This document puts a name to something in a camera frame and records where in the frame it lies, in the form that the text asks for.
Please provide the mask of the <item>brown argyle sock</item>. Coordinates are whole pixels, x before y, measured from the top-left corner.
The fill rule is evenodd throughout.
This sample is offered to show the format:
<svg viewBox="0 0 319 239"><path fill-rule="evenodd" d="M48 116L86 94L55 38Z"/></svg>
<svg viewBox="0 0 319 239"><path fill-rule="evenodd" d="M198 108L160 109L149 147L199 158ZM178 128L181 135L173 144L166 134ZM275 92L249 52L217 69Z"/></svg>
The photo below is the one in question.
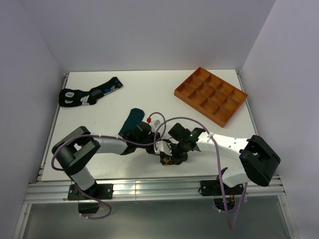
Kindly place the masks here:
<svg viewBox="0 0 319 239"><path fill-rule="evenodd" d="M180 164L182 164L182 161L171 160L170 156L165 154L164 152L161 152L159 154L159 157L160 157L160 163L162 165L180 165Z"/></svg>

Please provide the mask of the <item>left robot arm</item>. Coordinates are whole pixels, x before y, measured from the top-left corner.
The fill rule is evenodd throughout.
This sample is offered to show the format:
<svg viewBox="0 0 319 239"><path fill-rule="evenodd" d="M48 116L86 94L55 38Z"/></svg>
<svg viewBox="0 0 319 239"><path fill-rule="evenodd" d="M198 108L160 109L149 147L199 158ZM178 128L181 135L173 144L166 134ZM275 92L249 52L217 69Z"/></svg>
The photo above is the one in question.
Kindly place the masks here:
<svg viewBox="0 0 319 239"><path fill-rule="evenodd" d="M96 153L127 155L137 148L159 155L159 147L154 144L160 138L160 133L156 132L159 125L159 120L150 123L142 121L134 129L107 138L93 137L87 127L80 126L59 141L52 148L52 153L62 170L77 184L79 193L84 198L91 199L97 194L98 186L86 167L90 159Z"/></svg>

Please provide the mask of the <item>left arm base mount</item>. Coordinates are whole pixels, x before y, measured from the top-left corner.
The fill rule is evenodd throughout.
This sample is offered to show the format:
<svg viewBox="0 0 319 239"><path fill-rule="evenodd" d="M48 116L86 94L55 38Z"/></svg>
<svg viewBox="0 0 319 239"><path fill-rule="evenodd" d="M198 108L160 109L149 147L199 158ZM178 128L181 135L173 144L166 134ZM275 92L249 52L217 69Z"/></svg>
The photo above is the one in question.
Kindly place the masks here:
<svg viewBox="0 0 319 239"><path fill-rule="evenodd" d="M67 196L68 201L85 201L85 200L109 200L113 197L113 184L97 184L87 190L82 190L77 184L69 187ZM100 209L101 203L78 203L78 212L81 214L95 214Z"/></svg>

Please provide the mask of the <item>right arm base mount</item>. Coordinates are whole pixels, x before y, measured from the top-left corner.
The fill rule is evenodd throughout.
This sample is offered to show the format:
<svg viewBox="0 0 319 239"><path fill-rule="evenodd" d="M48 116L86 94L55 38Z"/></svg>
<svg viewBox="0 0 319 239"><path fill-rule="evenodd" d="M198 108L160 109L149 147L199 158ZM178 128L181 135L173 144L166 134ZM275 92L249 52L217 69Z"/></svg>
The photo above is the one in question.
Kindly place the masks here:
<svg viewBox="0 0 319 239"><path fill-rule="evenodd" d="M242 184L237 185L233 188L224 185L224 191L226 196L226 206L228 210L235 208L237 195L243 193L244 186ZM200 181L200 187L198 192L201 196L222 196L221 186L218 179L215 180L202 180ZM224 211L224 200L221 198L214 199L214 204L217 209Z"/></svg>

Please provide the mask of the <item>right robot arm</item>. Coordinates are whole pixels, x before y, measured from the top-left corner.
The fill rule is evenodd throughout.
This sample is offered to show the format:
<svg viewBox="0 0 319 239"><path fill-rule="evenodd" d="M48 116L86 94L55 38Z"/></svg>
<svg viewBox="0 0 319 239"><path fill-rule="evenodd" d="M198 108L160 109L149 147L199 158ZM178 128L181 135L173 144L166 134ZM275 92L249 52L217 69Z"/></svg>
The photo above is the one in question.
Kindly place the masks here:
<svg viewBox="0 0 319 239"><path fill-rule="evenodd" d="M281 162L278 154L265 142L253 135L251 138L233 138L207 132L196 127L192 131L176 123L168 134L178 143L171 147L172 161L185 161L189 151L218 152L238 161L222 170L222 178L216 181L216 190L227 194L239 184L253 182L267 187Z"/></svg>

